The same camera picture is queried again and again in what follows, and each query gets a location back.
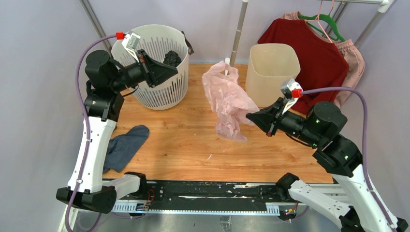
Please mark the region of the pink plastic trash bag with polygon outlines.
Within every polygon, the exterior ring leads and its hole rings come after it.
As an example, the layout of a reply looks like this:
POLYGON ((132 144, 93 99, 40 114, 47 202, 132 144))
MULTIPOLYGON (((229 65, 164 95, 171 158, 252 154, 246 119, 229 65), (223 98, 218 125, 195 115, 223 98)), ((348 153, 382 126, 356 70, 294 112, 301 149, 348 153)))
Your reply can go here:
POLYGON ((238 78, 237 68, 220 61, 202 75, 202 83, 211 111, 217 116, 217 135, 246 142, 248 139, 241 134, 240 125, 254 126, 246 115, 258 112, 259 107, 238 84, 238 78))

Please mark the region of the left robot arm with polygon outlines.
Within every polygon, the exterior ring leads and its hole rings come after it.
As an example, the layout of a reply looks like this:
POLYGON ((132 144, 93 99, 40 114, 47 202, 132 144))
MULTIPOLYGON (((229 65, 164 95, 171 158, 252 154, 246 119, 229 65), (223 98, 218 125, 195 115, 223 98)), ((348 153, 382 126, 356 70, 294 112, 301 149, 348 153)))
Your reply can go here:
POLYGON ((84 100, 84 131, 77 162, 67 186, 56 192, 57 200, 74 208, 107 214, 120 198, 131 194, 144 199, 148 194, 146 176, 128 172, 121 178, 104 183, 102 174, 111 135, 124 103, 121 92, 146 83, 156 87, 178 71, 175 67, 151 58, 138 50, 136 60, 121 65, 104 50, 96 50, 86 58, 88 77, 84 100))

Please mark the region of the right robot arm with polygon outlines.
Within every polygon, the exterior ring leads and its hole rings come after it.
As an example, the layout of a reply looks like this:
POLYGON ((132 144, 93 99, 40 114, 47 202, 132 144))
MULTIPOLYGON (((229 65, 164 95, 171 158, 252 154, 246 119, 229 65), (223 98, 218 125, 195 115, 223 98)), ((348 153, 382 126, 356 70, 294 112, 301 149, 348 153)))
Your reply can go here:
POLYGON ((385 209, 372 183, 365 179, 364 161, 357 145, 340 134, 347 118, 328 101, 315 104, 306 118, 284 110, 284 99, 247 119, 267 136, 277 131, 313 148, 313 157, 339 183, 349 203, 314 190, 299 177, 287 173, 276 182, 279 200, 305 203, 343 232, 403 232, 408 223, 385 209))

